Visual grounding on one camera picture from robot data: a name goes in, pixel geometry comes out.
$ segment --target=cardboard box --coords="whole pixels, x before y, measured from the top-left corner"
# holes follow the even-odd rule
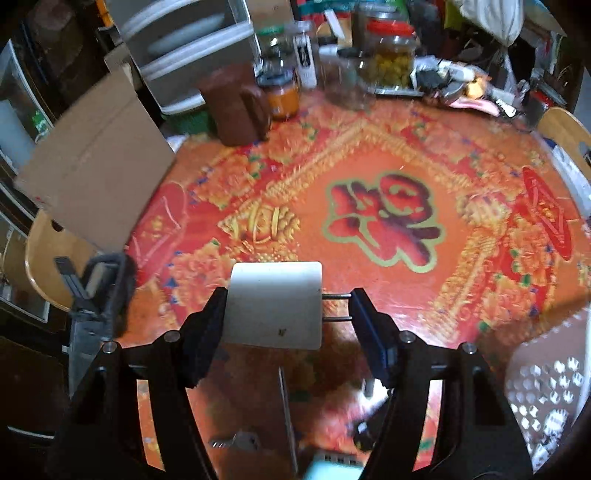
[[[246,0],[246,6],[257,30],[294,20],[290,0]]]
[[[59,119],[15,184],[70,232],[102,251],[120,251],[173,161],[118,70]]]

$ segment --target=brown container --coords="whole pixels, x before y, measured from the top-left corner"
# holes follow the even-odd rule
[[[256,86],[250,63],[230,65],[213,72],[197,84],[217,135],[228,147],[265,140],[271,127],[271,107]]]

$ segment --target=cloth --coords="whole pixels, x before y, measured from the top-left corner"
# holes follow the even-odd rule
[[[129,242],[138,289],[123,346],[152,342],[227,286],[239,261],[321,261],[323,288],[364,287],[400,329],[455,348],[475,341],[499,371],[512,348],[588,301],[584,222],[537,139],[477,112],[378,100],[370,113],[320,94],[274,123],[267,142],[226,148],[191,137]],[[324,302],[325,314],[346,305]],[[289,478],[277,370],[285,369],[298,448],[367,458],[349,428],[376,407],[352,326],[323,326],[319,351],[222,345],[188,391],[205,441],[252,429],[266,454],[210,449],[222,479]],[[147,386],[139,388],[148,461],[159,464]],[[416,467],[429,463],[440,390],[431,389]]]
[[[451,0],[466,20],[509,47],[521,32],[524,0]]]

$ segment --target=gold floral pattern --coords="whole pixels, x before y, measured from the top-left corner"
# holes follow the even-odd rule
[[[532,225],[519,215],[515,223],[516,227],[509,230],[512,269],[526,278],[525,284],[545,287],[546,270],[552,260],[545,230],[541,225]]]
[[[496,326],[529,318],[535,304],[531,289],[502,274],[494,278],[495,288],[487,288],[482,296],[482,320],[489,326]]]
[[[328,128],[336,130],[355,121],[354,112],[347,110],[335,110],[332,105],[319,105],[310,110],[310,113],[302,119],[304,125],[315,129]]]
[[[475,152],[475,146],[470,141],[440,123],[419,122],[414,125],[413,131],[428,150],[445,156],[453,163],[458,163]]]
[[[222,209],[233,197],[249,192],[259,178],[262,166],[259,161],[249,161],[245,155],[231,155],[216,168],[205,169],[206,176],[189,190],[198,199]]]
[[[525,191],[523,179],[517,170],[502,158],[481,154],[473,158],[472,167],[487,192],[502,192],[508,200],[513,201]]]
[[[261,200],[246,202],[237,215],[218,225],[229,236],[238,251],[253,261],[295,261],[294,234],[300,220],[287,205],[271,206]]]
[[[378,100],[372,108],[369,120],[381,128],[386,127],[389,132],[400,132],[409,126],[411,119],[410,112],[413,103],[404,100],[397,101],[397,108],[392,109],[392,100]]]
[[[483,226],[495,235],[504,233],[510,208],[493,194],[462,195],[456,200],[460,218],[471,226]]]
[[[316,133],[316,129],[305,122],[285,122],[272,131],[268,141],[253,147],[250,155],[290,164],[296,155],[310,149]]]
[[[227,287],[236,261],[228,254],[220,255],[220,244],[212,239],[193,253],[176,255],[170,275],[176,284],[173,301],[189,312],[201,310],[216,287]]]

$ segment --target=jar lid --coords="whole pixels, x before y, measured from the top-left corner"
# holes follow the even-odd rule
[[[336,54],[342,59],[366,59],[369,57],[367,53],[355,47],[340,48]]]
[[[256,79],[259,87],[281,87],[293,82],[294,72],[290,69],[279,69],[262,73]]]
[[[285,24],[285,32],[289,34],[306,33],[313,30],[315,27],[312,20],[300,20]]]
[[[412,25],[397,20],[370,20],[367,29],[371,33],[377,33],[378,35],[397,37],[412,37],[415,33]]]
[[[259,31],[256,32],[256,34],[263,35],[263,36],[281,35],[284,30],[285,30],[285,27],[283,25],[272,25],[270,27],[265,27],[265,28],[260,29]]]
[[[321,37],[316,37],[318,41],[318,46],[323,47],[324,45],[333,45],[338,43],[338,39],[334,35],[323,35]]]

